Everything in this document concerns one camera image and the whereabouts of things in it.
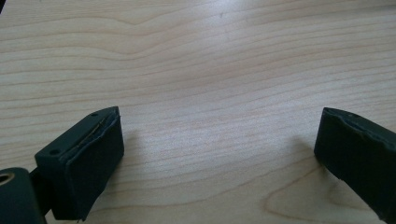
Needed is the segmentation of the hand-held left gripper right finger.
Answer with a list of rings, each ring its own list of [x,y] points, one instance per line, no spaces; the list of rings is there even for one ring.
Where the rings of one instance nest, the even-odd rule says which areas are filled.
[[[396,224],[396,133],[359,115],[325,107],[314,153],[381,220]]]

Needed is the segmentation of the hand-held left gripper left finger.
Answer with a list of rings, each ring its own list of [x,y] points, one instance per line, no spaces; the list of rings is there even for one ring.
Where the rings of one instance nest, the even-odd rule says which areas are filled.
[[[84,220],[124,155],[120,111],[92,112],[35,154],[58,220]]]

